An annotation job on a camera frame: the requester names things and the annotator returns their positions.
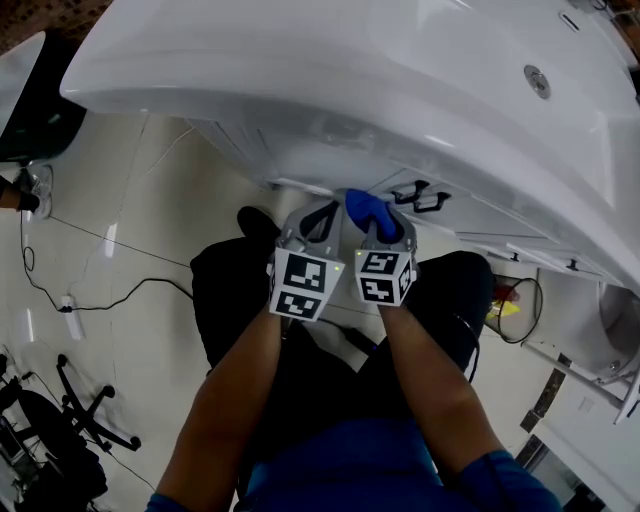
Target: cable cord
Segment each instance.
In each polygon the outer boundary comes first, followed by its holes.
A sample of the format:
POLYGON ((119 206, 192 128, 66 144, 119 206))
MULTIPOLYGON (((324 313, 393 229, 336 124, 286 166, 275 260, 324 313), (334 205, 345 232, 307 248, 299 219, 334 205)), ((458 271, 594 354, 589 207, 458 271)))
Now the cable cord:
POLYGON ((536 287, 536 291, 538 292, 538 295, 540 296, 540 307, 538 308, 537 314, 535 315, 533 326, 531 327, 531 329, 529 329, 527 334, 525 334, 520 339, 512 340, 512 339, 509 339, 504 334, 504 332, 502 331, 502 311, 504 309, 504 305, 507 303, 506 300, 502 301, 502 304, 500 305, 500 310, 498 311, 498 315, 497 315, 497 318, 498 318, 498 335, 502 338, 502 341, 504 341, 505 343, 508 343, 509 345, 517 345, 518 343, 524 343, 527 340, 527 338, 529 336, 531 336, 531 334, 533 333, 535 328, 538 327, 538 323, 540 323, 540 317, 542 316, 542 306, 544 304, 544 293, 542 292, 542 286, 540 286, 540 283, 538 282, 537 279, 534 279, 533 277, 525 277, 523 279, 519 279, 518 281, 515 282, 515 284, 513 284, 508 289, 508 291, 505 294, 505 296, 509 297, 509 295, 511 295, 511 293, 513 291, 515 291, 515 289, 522 283, 533 283, 534 284, 534 286, 536 287))
POLYGON ((476 357, 473 361, 473 369, 471 370, 471 375, 469 375, 469 384, 473 382, 473 379, 476 376, 476 371, 478 370, 478 360, 480 359, 480 342, 475 336, 473 337, 473 341, 476 344, 476 357))
POLYGON ((596 11, 606 11, 609 8, 609 0, 591 0, 591 6, 596 11))
POLYGON ((40 382, 42 382, 42 385, 47 389, 47 391, 49 392, 49 394, 51 395, 51 398, 53 398, 55 400, 55 402, 58 404, 58 407, 60 407, 60 409, 63 409, 62 404, 58 401, 58 399, 56 398, 56 395, 54 395, 51 390, 49 389, 49 386, 47 386, 47 384, 45 383, 44 380, 42 380, 42 377, 40 377, 40 375, 38 375, 36 372, 27 372, 25 374, 25 376, 22 377, 22 380, 28 379, 31 375, 33 375, 34 377, 36 377, 40 382))
POLYGON ((51 294, 45 288, 43 288, 42 286, 39 286, 36 283, 34 283, 32 277, 31 277, 30 272, 33 272, 33 270, 35 269, 35 266, 36 266, 36 253, 33 251, 33 249, 31 247, 24 245, 23 215, 22 215, 22 212, 20 212, 20 248, 22 250, 22 263, 23 263, 23 266, 24 266, 24 273, 27 276, 27 279, 29 280, 29 283, 36 290, 40 290, 41 292, 43 292, 47 296, 47 298, 49 299, 49 302, 51 302, 51 305, 55 308, 55 310, 58 313, 71 313, 73 311, 109 311, 110 309, 113 309, 117 305, 122 304, 123 302, 126 302, 127 300, 129 300, 129 297, 131 297, 145 283, 167 283, 167 284, 170 284, 171 286, 176 288, 178 291, 182 292, 184 295, 186 295, 191 300, 193 300, 193 295, 191 293, 189 293, 186 289, 184 289, 182 286, 180 286, 178 283, 176 283, 175 281, 172 281, 171 279, 160 278, 160 277, 147 277, 147 278, 143 279, 142 281, 140 281, 124 298, 122 298, 120 300, 117 300, 117 301, 115 301, 114 303, 112 303, 112 304, 110 304, 108 306, 74 307, 74 308, 72 308, 71 306, 58 307, 58 305, 55 303, 55 301, 51 297, 51 294), (31 265, 29 265, 29 263, 28 263, 27 253, 31 253, 31 265))
MULTIPOLYGON (((82 439, 84 439, 84 440, 85 440, 85 441, 87 441, 88 443, 95 444, 96 446, 98 446, 98 443, 96 443, 93 439, 88 439, 88 438, 86 438, 86 437, 84 437, 84 436, 82 436, 82 439)), ((107 453, 108 455, 110 455, 110 456, 111 456, 111 458, 112 458, 113 460, 115 460, 118 464, 120 464, 124 469, 126 469, 127 471, 129 471, 129 473, 131 473, 132 475, 134 475, 135 477, 137 477, 139 480, 141 480, 142 482, 144 482, 145 484, 147 484, 147 485, 149 486, 149 488, 150 488, 153 492, 156 492, 156 488, 155 488, 153 485, 151 485, 151 484, 149 483, 149 481, 148 481, 148 480, 146 480, 145 478, 142 478, 138 473, 136 473, 136 472, 135 472, 133 469, 131 469, 129 466, 126 466, 126 465, 124 465, 122 462, 120 462, 120 461, 116 458, 116 456, 115 456, 113 453, 111 453, 111 452, 105 452, 105 453, 107 453)))

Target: black handle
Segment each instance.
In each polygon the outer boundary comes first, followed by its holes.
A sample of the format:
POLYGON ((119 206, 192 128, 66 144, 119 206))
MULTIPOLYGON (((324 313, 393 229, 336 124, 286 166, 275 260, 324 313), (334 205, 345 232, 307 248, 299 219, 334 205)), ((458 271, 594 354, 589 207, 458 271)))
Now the black handle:
POLYGON ((447 194, 446 192, 438 192, 437 196, 438 202, 435 206, 428 206, 427 208, 420 208, 418 203, 413 203, 413 211, 415 213, 426 213, 426 212, 439 212, 442 210, 442 205, 444 202, 451 197, 451 194, 447 194))
POLYGON ((424 180, 417 180, 414 183, 414 186, 416 187, 415 191, 412 194, 407 194, 407 195, 403 195, 400 192, 396 192, 395 190, 392 190, 391 193, 393 194, 393 197, 396 198, 395 203, 409 204, 409 203, 416 202, 418 199, 420 199, 420 196, 422 195, 422 191, 429 186, 429 182, 424 180))

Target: blue object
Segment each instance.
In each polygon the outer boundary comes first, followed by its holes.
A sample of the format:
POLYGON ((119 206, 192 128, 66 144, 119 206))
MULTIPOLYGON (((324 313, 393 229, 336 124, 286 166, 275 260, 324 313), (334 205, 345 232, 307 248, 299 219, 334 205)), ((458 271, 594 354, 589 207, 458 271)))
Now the blue object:
MULTIPOLYGON (((445 487, 413 420, 339 423, 254 467, 236 510, 254 512, 562 512, 507 452, 485 455, 445 487)), ((154 495, 147 512, 187 512, 154 495)))
POLYGON ((394 243, 397 236, 396 223, 389 213, 389 207, 382 199, 379 199, 362 190, 347 190, 345 205, 347 214, 362 231, 369 231, 369 224, 375 221, 378 225, 379 235, 383 235, 381 242, 394 243))

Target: black shoe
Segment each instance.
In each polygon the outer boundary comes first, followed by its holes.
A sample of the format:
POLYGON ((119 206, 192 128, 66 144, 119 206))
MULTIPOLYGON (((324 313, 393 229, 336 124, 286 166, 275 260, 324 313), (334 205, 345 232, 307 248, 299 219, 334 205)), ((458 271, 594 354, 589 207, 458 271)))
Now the black shoe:
POLYGON ((280 228, 271 220, 271 217, 253 206, 240 208, 238 226, 244 236, 258 242, 273 244, 280 236, 280 228))

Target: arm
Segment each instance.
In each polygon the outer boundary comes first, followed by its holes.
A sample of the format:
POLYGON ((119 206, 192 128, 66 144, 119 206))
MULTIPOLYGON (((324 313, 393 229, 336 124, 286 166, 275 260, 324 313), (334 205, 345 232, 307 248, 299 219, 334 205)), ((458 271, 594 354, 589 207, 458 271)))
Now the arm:
POLYGON ((422 435, 447 473, 504 448, 480 400, 449 356, 404 307, 381 307, 393 364, 422 435))
POLYGON ((280 357, 280 317, 256 316, 198 391, 158 494, 192 512, 226 512, 280 357))

